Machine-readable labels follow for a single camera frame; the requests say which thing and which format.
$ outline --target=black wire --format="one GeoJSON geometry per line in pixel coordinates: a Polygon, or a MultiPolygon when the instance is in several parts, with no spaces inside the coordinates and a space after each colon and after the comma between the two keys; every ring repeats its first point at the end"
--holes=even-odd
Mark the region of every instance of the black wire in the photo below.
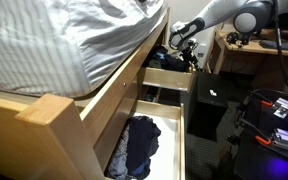
{"type": "Polygon", "coordinates": [[[266,98],[265,96],[261,95],[260,93],[257,93],[256,91],[252,91],[250,92],[251,95],[256,95],[260,98],[262,98],[263,100],[267,101],[267,102],[270,102],[270,103],[273,103],[271,100],[269,100],[268,98],[266,98]]]}
{"type": "Polygon", "coordinates": [[[261,92],[261,91],[270,92],[270,93],[276,93],[276,94],[279,94],[280,96],[284,96],[284,97],[288,98],[288,93],[283,92],[283,91],[274,90],[274,89],[256,89],[253,92],[257,93],[257,92],[261,92]]]}
{"type": "Polygon", "coordinates": [[[244,68],[246,68],[248,65],[249,65],[249,63],[245,63],[243,66],[241,66],[241,67],[238,68],[238,69],[233,70],[233,68],[232,68],[231,72],[233,72],[233,73],[238,73],[238,72],[240,72],[241,70],[243,70],[244,68]]]}
{"type": "Polygon", "coordinates": [[[274,0],[274,7],[275,7],[275,35],[276,35],[276,45],[277,45],[277,52],[279,57],[279,62],[282,69],[282,74],[286,83],[286,86],[288,88],[288,73],[287,69],[285,67],[284,58],[282,55],[282,44],[281,44],[281,34],[280,34],[280,28],[279,28],[279,19],[278,19],[278,2],[277,0],[274,0]]]}

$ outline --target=wooden bed frame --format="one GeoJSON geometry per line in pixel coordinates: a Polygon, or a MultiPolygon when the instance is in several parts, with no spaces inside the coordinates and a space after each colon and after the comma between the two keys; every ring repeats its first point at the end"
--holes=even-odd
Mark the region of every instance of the wooden bed frame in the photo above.
{"type": "Polygon", "coordinates": [[[105,179],[125,121],[138,111],[179,120],[176,179],[185,179],[183,107],[138,100],[145,70],[142,78],[138,72],[154,45],[163,43],[168,17],[169,11],[87,100],[0,92],[0,174],[14,179],[105,179]]]}

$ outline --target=striped bedsheet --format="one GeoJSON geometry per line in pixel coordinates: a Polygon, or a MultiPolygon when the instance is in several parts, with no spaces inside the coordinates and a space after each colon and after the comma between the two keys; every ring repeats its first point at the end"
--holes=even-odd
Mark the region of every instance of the striped bedsheet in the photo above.
{"type": "Polygon", "coordinates": [[[154,30],[164,0],[0,0],[0,91],[81,97],[154,30]]]}

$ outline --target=blue light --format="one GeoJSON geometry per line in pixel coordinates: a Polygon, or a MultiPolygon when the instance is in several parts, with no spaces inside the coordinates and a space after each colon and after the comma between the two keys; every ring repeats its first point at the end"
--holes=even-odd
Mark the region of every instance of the blue light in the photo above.
{"type": "Polygon", "coordinates": [[[268,163],[269,173],[276,178],[288,177],[288,161],[274,158],[268,163]]]}

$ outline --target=open drawer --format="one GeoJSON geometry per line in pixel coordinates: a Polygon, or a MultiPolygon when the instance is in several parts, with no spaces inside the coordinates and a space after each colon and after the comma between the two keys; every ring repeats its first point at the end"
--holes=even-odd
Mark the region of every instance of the open drawer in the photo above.
{"type": "Polygon", "coordinates": [[[195,72],[191,64],[187,72],[142,67],[138,75],[144,85],[190,92],[195,72]]]}
{"type": "Polygon", "coordinates": [[[130,116],[146,115],[161,130],[159,148],[151,156],[151,172],[146,178],[185,179],[184,109],[146,101],[136,101],[130,116]]]}

